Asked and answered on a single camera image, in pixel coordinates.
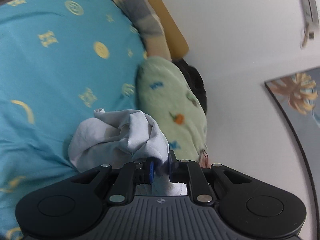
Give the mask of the light grey t-shirt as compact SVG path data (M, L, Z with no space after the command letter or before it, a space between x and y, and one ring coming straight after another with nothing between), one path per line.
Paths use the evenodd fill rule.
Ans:
M101 164L121 168L125 163L155 159L155 178L151 185L136 187L145 196L183 196L187 187L171 183L168 171L169 144L157 122L139 110L105 112L96 109L92 118L80 123L74 133L68 156L79 172Z

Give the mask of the framed palm picture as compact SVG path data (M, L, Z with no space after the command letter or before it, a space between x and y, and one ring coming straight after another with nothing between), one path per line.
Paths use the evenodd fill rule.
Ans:
M292 129L319 202L319 67L265 82Z

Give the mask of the black bag behind blanket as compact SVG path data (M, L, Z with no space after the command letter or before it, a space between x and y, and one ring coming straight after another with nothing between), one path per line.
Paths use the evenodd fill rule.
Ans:
M204 113L207 113L207 93L204 88L203 79L198 70L187 64L184 59L173 61L177 68L182 72L193 94L198 99Z

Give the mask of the green fleece blanket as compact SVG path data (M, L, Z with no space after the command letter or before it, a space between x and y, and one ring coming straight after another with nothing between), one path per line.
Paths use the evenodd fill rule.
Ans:
M207 118L182 72L170 61L153 56L137 74L139 109L153 117L178 160L208 167Z

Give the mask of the teal patterned bed sheet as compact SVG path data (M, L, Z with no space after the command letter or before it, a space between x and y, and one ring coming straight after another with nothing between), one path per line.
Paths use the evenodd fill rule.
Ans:
M97 108L134 109L146 51L112 0L1 6L1 239L21 239L26 194L76 174L68 145Z

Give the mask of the mustard yellow headboard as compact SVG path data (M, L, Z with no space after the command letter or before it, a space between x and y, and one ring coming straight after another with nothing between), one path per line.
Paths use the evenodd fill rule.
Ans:
M182 59L189 46L162 0L148 0L164 28L165 38L173 60Z

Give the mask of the striped pastel pillow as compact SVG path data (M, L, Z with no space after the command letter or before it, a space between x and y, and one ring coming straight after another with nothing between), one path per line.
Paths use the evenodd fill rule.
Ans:
M148 0L112 0L138 30L149 57L171 61L163 26Z

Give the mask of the white air conditioner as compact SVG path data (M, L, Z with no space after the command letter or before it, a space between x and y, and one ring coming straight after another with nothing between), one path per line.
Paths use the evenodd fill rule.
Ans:
M300 0L304 27L302 30L301 48L319 36L319 0Z

